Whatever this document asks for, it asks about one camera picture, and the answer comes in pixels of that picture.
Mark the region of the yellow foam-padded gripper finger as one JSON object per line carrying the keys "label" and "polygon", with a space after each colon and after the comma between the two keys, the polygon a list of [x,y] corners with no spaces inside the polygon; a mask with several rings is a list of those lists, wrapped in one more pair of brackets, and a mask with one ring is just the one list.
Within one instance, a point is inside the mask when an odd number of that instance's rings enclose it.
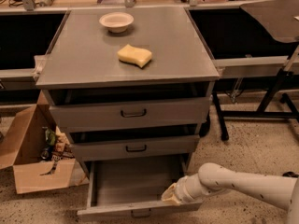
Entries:
{"label": "yellow foam-padded gripper finger", "polygon": [[169,186],[169,188],[162,194],[161,201],[166,204],[171,204],[174,206],[181,205],[179,198],[177,197],[175,190],[176,190],[176,183],[173,183]]}

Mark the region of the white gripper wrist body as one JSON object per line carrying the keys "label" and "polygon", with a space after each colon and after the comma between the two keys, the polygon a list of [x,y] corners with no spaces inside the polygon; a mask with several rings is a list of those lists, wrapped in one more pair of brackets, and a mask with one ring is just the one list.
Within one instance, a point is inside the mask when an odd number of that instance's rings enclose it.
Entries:
{"label": "white gripper wrist body", "polygon": [[199,175],[186,175],[176,184],[175,197],[180,204],[193,203],[205,196],[205,190],[199,180]]}

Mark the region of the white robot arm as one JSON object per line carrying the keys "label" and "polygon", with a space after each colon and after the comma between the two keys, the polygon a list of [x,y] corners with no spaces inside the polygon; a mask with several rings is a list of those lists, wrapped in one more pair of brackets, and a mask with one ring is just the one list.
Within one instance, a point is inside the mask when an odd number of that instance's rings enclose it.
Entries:
{"label": "white robot arm", "polygon": [[203,164],[194,175],[185,175],[162,195],[162,201],[179,206],[233,189],[287,212],[287,224],[299,224],[299,179],[242,173],[216,163]]}

